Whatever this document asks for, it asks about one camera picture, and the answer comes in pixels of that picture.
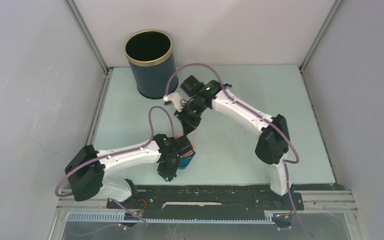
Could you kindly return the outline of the blue plastic dustpan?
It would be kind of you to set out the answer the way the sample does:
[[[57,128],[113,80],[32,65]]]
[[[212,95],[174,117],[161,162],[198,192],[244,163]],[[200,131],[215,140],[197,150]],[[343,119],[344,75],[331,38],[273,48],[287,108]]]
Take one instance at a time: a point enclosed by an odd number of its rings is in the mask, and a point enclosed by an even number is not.
[[[178,164],[178,169],[179,170],[184,170],[187,168],[187,166],[190,164],[191,160],[195,156],[195,152],[193,151],[190,154],[183,155],[180,159],[180,162]]]

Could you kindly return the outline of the pink hand brush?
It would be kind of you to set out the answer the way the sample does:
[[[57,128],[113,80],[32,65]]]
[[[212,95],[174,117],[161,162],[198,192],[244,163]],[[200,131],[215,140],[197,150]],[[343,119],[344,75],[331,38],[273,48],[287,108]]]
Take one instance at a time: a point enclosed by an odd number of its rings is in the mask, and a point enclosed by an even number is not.
[[[194,145],[186,135],[175,137],[177,153],[180,156],[188,157],[195,153]]]

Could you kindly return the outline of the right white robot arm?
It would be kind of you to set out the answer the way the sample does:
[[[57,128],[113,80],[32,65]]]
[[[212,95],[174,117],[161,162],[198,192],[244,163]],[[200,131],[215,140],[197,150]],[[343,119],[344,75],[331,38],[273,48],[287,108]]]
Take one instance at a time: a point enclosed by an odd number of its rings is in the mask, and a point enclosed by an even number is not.
[[[189,76],[180,88],[189,96],[183,99],[179,93],[168,93],[163,97],[166,105],[173,105],[174,115],[180,121],[184,135],[196,130],[205,110],[211,109],[246,127],[257,137],[255,155],[269,167],[271,204],[277,209],[284,209],[291,202],[288,193],[290,183],[283,166],[290,149],[289,130],[286,118],[280,114],[272,116],[250,106],[235,97],[230,90],[216,80],[204,84],[194,76]]]

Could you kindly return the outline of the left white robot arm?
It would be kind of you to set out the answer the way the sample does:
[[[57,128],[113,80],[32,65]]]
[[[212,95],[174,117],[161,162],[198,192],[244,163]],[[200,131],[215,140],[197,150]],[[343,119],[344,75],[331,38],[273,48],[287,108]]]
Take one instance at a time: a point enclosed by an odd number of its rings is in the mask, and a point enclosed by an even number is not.
[[[184,155],[193,150],[185,135],[156,134],[145,142],[110,150],[95,150],[90,144],[82,147],[66,166],[66,180],[77,202],[104,197],[133,208],[138,202],[136,187],[128,178],[116,179],[116,173],[138,165],[157,164],[157,174],[170,182],[176,178]]]

